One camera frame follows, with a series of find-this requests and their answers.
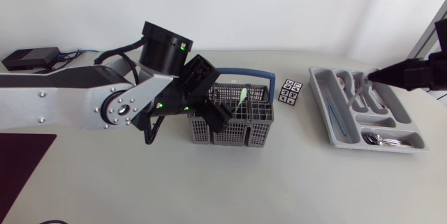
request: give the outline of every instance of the blue handle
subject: blue handle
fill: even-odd
[[[262,77],[270,80],[269,87],[269,103],[273,104],[274,99],[274,81],[276,80],[276,76],[274,73],[269,73],[267,71],[262,70],[253,70],[246,68],[217,68],[217,70],[221,74],[234,74],[234,75],[249,75],[253,77]]]

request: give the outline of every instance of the fork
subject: fork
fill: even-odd
[[[360,89],[360,80],[354,78],[354,92],[357,94],[357,91]],[[357,94],[358,99],[363,104],[363,107],[366,107],[366,100],[363,98],[362,94]]]

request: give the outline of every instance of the gray plastic basket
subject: gray plastic basket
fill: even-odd
[[[273,105],[269,99],[272,96],[269,96],[268,87],[252,84],[215,83],[208,95],[216,105],[227,104],[236,107],[243,88],[247,89],[247,98],[233,113],[227,129],[222,133],[211,132],[199,114],[188,115],[194,143],[209,144],[213,142],[218,145],[237,147],[244,144],[249,147],[264,146],[270,125],[273,122]]]

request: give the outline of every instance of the black box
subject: black box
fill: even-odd
[[[31,70],[34,67],[51,68],[61,54],[57,47],[16,50],[2,63],[8,70]]]

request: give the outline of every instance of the maroon mat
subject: maroon mat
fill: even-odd
[[[0,223],[56,135],[0,133]]]

